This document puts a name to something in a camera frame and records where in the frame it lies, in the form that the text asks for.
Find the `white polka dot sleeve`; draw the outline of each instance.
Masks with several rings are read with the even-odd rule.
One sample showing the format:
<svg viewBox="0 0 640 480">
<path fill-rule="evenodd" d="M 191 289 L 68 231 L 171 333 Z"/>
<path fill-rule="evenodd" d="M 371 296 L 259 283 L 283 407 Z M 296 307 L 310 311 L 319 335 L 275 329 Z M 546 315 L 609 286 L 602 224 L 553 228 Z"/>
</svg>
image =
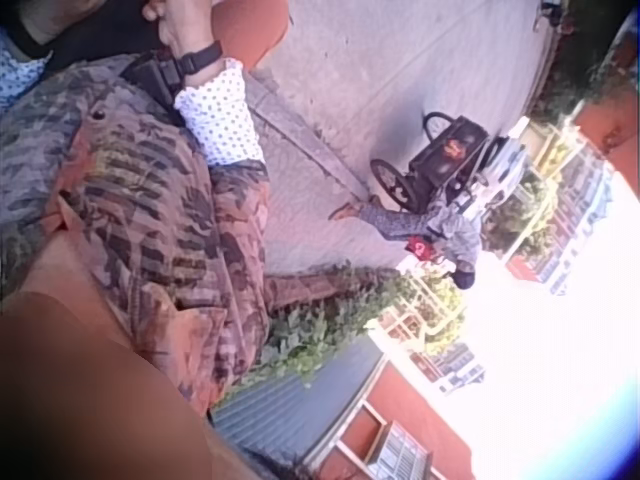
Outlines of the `white polka dot sleeve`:
<svg viewBox="0 0 640 480">
<path fill-rule="evenodd" d="M 213 80 L 182 90 L 175 107 L 200 142 L 209 165 L 264 161 L 245 102 L 242 64 L 233 59 L 225 62 L 226 70 Z"/>
<path fill-rule="evenodd" d="M 9 52 L 8 42 L 4 31 L 0 29 L 0 117 L 38 81 L 49 60 L 18 62 Z"/>
</svg>

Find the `camouflage pants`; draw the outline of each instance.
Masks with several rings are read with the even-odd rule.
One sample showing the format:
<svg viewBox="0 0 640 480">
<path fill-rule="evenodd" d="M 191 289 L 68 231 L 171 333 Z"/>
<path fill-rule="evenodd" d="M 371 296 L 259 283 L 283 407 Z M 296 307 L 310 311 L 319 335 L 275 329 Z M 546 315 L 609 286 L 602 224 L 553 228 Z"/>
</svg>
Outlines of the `camouflage pants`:
<svg viewBox="0 0 640 480">
<path fill-rule="evenodd" d="M 253 160 L 209 171 L 119 77 L 131 60 L 73 66 L 1 120 L 1 293 L 68 230 L 135 351 L 204 413 L 266 339 L 268 177 Z"/>
</svg>

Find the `black hat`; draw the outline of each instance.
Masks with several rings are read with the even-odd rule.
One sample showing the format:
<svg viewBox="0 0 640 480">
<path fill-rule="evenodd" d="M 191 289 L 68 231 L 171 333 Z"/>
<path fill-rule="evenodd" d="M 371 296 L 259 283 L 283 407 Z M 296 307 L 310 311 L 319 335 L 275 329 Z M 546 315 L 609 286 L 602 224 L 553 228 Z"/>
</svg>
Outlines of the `black hat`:
<svg viewBox="0 0 640 480">
<path fill-rule="evenodd" d="M 473 284 L 476 281 L 475 272 L 463 272 L 458 269 L 451 274 L 451 278 L 453 279 L 453 283 L 456 284 L 460 290 L 467 290 L 473 287 Z"/>
</svg>

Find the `watch strap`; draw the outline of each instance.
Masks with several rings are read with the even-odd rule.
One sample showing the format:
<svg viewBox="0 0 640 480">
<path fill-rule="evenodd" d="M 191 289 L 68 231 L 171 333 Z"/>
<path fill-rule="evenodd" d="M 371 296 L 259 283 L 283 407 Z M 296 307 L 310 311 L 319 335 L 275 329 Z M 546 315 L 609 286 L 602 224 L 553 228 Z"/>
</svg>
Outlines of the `watch strap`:
<svg viewBox="0 0 640 480">
<path fill-rule="evenodd" d="M 220 57 L 222 57 L 222 45 L 216 40 L 199 52 L 187 53 L 176 60 L 176 65 L 178 72 L 184 77 L 185 75 L 195 75 L 200 70 L 216 62 Z"/>
<path fill-rule="evenodd" d="M 11 12 L 5 32 L 18 50 L 34 60 L 46 58 L 53 50 L 50 44 L 41 45 L 29 35 L 15 10 Z"/>
</svg>

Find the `gray roof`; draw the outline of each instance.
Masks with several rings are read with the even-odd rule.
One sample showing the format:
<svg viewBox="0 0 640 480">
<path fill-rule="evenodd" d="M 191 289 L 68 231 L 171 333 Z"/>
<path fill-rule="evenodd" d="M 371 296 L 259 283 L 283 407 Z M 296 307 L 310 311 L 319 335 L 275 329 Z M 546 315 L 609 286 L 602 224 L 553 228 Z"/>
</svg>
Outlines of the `gray roof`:
<svg viewBox="0 0 640 480">
<path fill-rule="evenodd" d="M 360 390 L 382 356 L 358 338 L 320 369 L 306 388 L 297 375 L 266 380 L 214 412 L 215 429 L 236 447 L 275 458 L 303 457 Z"/>
</svg>

